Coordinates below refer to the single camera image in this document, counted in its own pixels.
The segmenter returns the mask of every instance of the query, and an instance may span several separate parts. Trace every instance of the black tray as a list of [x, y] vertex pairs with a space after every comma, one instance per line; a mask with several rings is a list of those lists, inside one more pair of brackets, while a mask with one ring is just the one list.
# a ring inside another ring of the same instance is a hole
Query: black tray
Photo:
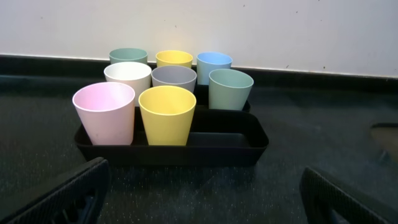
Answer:
[[[209, 108], [209, 86], [208, 85], [196, 85], [193, 94], [197, 98], [196, 108]], [[246, 100], [242, 111], [250, 112], [250, 103]]]
[[93, 146], [82, 125], [75, 143], [87, 161], [112, 166], [253, 166], [268, 145], [258, 119], [241, 111], [195, 110], [186, 146], [148, 146], [139, 108], [134, 125], [130, 146]]

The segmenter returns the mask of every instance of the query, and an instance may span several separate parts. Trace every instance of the cup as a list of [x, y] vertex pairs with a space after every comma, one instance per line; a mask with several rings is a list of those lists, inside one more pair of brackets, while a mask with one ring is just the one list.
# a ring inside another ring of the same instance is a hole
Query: cup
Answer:
[[209, 75], [209, 108], [242, 110], [249, 96], [253, 79], [232, 69], [217, 69]]
[[149, 145], [187, 144], [197, 99], [177, 86], [157, 86], [139, 96], [139, 104]]
[[130, 145], [134, 135], [134, 90], [103, 82], [77, 91], [72, 102], [93, 145]]
[[119, 62], [140, 62], [147, 64], [148, 53], [141, 49], [122, 48], [109, 53], [111, 64]]
[[172, 85], [191, 91], [195, 89], [197, 73], [183, 66], [163, 66], [152, 71], [153, 86]]
[[108, 65], [105, 78], [108, 82], [119, 82], [131, 86], [136, 92], [136, 106], [139, 106], [139, 95], [150, 87], [150, 66], [139, 62], [120, 62]]
[[218, 52], [204, 52], [197, 56], [198, 85], [209, 85], [211, 71], [231, 68], [232, 58]]
[[192, 55], [179, 50], [165, 50], [156, 54], [156, 64], [158, 67], [179, 65], [191, 68], [192, 60]]

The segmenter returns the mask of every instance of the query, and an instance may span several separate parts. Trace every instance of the white wall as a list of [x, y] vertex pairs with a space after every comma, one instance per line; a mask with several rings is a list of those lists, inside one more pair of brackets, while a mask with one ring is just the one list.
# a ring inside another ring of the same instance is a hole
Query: white wall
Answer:
[[235, 67], [398, 77], [397, 42], [397, 0], [0, 0], [0, 54], [212, 50]]

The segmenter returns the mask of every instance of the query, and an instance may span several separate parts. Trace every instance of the black countertop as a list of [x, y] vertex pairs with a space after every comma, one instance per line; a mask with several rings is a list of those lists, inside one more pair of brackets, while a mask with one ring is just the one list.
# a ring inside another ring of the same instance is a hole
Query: black countertop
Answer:
[[[98, 81], [0, 79], [0, 199], [85, 162], [71, 98]], [[398, 96], [254, 87], [249, 101], [270, 139], [256, 166], [111, 168], [99, 223], [306, 223], [305, 166], [398, 210], [398, 165], [369, 132], [398, 123]]]

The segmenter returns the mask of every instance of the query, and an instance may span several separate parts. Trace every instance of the light green cup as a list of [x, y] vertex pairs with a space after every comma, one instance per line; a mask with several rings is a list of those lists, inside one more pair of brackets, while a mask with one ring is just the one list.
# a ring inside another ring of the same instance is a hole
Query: light green cup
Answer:
[[209, 74], [209, 108], [242, 110], [254, 80], [246, 73], [217, 69]]
[[111, 64], [119, 62], [140, 62], [148, 64], [148, 54], [145, 50], [123, 48], [112, 50], [109, 53]]

